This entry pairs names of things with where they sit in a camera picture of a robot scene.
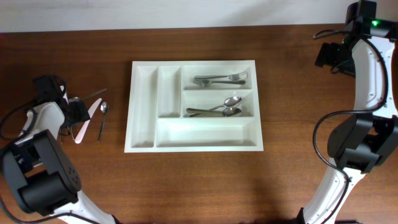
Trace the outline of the pink plastic knife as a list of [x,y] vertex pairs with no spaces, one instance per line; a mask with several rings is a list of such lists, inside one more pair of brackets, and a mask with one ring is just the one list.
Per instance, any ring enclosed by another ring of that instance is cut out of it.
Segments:
[[80,144],[83,140],[83,138],[85,137],[86,134],[86,130],[88,128],[88,125],[91,121],[91,118],[93,117],[96,109],[99,107],[100,103],[102,102],[101,98],[98,98],[88,109],[88,114],[89,114],[89,120],[85,121],[83,123],[83,126],[81,127],[81,129],[79,130],[77,136],[75,137],[75,143],[76,144]]

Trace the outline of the steel kitchen tongs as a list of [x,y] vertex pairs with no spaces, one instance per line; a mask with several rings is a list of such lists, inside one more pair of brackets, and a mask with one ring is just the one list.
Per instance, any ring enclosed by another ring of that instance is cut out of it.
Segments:
[[59,129],[58,135],[59,135],[59,141],[61,143],[63,143],[63,139],[66,137],[71,137],[73,140],[75,140],[75,135],[72,126],[62,126]]

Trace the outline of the small steel teaspoon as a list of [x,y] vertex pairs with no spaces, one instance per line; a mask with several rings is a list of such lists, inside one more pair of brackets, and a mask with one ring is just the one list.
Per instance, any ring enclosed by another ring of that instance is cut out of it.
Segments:
[[102,137],[102,133],[103,133],[103,129],[104,129],[104,124],[105,124],[105,119],[106,119],[106,115],[109,112],[109,104],[106,101],[103,101],[101,106],[100,106],[100,110],[103,114],[103,119],[101,122],[101,126],[100,126],[100,130],[99,130],[99,135],[97,138],[97,141],[100,142],[101,141],[101,137]]

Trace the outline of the steel fork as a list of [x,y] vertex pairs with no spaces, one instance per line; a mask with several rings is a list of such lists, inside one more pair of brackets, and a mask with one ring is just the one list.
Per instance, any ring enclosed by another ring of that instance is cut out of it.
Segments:
[[194,78],[200,80],[216,79],[216,78],[227,78],[231,81],[244,80],[248,77],[248,72],[234,73],[230,75],[196,75]]

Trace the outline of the large steel spoon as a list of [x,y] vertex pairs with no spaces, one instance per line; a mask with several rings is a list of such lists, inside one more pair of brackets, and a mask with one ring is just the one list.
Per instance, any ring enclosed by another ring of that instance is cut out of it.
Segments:
[[198,113],[198,114],[209,114],[209,115],[220,115],[220,116],[224,116],[224,117],[240,116],[242,114],[242,110],[239,108],[225,108],[222,111],[187,108],[186,112],[187,113]]

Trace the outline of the steel fork diagonal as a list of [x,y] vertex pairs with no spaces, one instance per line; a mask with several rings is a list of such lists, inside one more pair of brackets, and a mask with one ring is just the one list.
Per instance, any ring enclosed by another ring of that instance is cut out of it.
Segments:
[[211,81],[211,80],[202,80],[194,78],[192,82],[198,86],[208,87],[212,84],[230,84],[230,85],[244,85],[246,83],[245,80],[238,81]]

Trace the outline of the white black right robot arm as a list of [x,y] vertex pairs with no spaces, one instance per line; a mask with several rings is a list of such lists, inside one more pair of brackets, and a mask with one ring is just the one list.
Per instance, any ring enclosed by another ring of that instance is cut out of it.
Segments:
[[318,120],[348,115],[328,138],[328,157],[317,145],[317,156],[327,165],[326,173],[310,203],[302,207],[294,223],[336,223],[336,216],[354,186],[383,164],[397,148],[397,108],[392,90],[392,56],[397,40],[396,24],[376,18],[374,1],[357,1],[347,8],[343,30],[327,29],[314,39],[342,34],[341,43],[324,43],[316,66],[329,66],[331,73],[354,77],[353,110],[335,111]]

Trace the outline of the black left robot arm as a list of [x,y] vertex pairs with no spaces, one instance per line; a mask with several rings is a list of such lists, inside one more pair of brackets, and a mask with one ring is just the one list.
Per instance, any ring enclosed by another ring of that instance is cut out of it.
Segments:
[[39,223],[118,223],[82,191],[80,176],[57,141],[64,129],[72,135],[72,126],[81,123],[73,138],[80,142],[101,100],[87,108],[81,100],[69,99],[65,80],[56,75],[33,82],[37,96],[18,106],[26,112],[24,127],[1,149],[1,174],[19,208],[41,215]]

